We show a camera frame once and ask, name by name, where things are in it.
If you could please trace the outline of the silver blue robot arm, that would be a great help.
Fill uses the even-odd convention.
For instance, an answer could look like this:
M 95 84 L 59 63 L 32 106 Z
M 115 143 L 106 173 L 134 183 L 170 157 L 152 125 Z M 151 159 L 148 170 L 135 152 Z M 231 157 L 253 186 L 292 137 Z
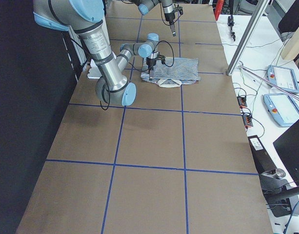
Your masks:
M 159 36 L 150 33 L 143 43 L 126 43 L 114 56 L 108 36 L 102 29 L 104 4 L 101 0 L 35 0 L 35 22 L 43 27 L 68 31 L 70 27 L 83 39 L 101 77 L 96 95 L 107 104 L 130 106 L 137 90 L 121 72 L 133 56 L 147 58 L 157 54 Z
M 176 36 L 175 30 L 175 12 L 176 7 L 173 5 L 172 0 L 122 0 L 126 4 L 134 4 L 138 7 L 139 12 L 145 16 L 157 5 L 160 5 L 160 12 L 164 13 L 165 25 L 171 29 L 172 36 Z

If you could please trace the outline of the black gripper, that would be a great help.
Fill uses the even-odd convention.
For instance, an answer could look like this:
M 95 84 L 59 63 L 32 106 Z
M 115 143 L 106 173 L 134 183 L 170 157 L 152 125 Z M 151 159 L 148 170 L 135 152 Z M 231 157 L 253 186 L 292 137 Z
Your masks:
M 164 13 L 165 20 L 167 22 L 166 25 L 170 26 L 172 35 L 175 37 L 176 36 L 176 29 L 174 25 L 174 19 L 175 19 L 175 14 L 174 13 Z
M 146 64 L 148 66 L 148 71 L 149 71 L 149 80 L 153 80 L 154 79 L 154 66 L 157 63 L 157 58 L 146 58 Z

